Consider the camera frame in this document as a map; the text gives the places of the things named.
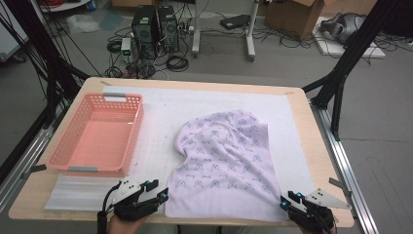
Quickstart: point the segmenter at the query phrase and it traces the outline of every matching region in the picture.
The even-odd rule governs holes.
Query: computer tower
[[[159,25],[161,27],[161,39],[165,52],[179,51],[179,38],[177,20],[173,6],[158,8]]]
[[[140,5],[136,9],[131,30],[134,35],[138,57],[140,59],[155,59],[156,46],[160,41],[156,8],[152,5]]]

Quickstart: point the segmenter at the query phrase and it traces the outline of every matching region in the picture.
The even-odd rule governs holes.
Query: wire
[[[182,72],[189,67],[187,58],[179,56],[171,56],[167,60],[167,69],[174,72]]]

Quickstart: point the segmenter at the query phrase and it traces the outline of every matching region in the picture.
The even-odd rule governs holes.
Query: plastic basket
[[[141,95],[84,95],[47,167],[70,176],[125,176],[142,119]]]

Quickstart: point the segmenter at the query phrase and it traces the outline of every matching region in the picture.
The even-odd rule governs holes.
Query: wooden table
[[[55,148],[59,136],[67,127],[70,117],[79,104],[81,97],[89,92],[101,92],[104,86],[126,86],[141,88],[158,88],[174,90],[237,92],[252,94],[267,94],[286,96],[294,116],[295,125],[302,143],[303,151],[308,163],[312,181],[315,188],[322,188],[328,193],[346,201],[340,188],[328,183],[330,177],[336,178],[329,154],[319,132],[313,112],[304,92],[299,88],[231,85],[195,82],[173,82],[153,80],[129,80],[90,78],[83,85],[79,95],[75,98],[70,109],[57,128],[54,137],[40,158],[38,164],[45,164]],[[40,220],[96,220],[95,212],[57,212],[44,210],[46,203],[55,187],[57,171],[45,170],[34,173],[26,182],[14,204],[9,210],[10,218],[15,219],[40,219]],[[354,220],[350,211],[332,209],[338,227],[351,227]],[[163,214],[151,215],[147,222],[152,223],[179,223],[179,224],[210,224],[210,225],[275,225],[294,226],[291,221],[262,222],[245,219],[188,219],[170,218]]]

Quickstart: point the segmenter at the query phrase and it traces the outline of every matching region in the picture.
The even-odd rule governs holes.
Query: white towel
[[[175,148],[185,157],[169,177],[166,216],[286,220],[266,124],[251,113],[214,113],[185,123]]]

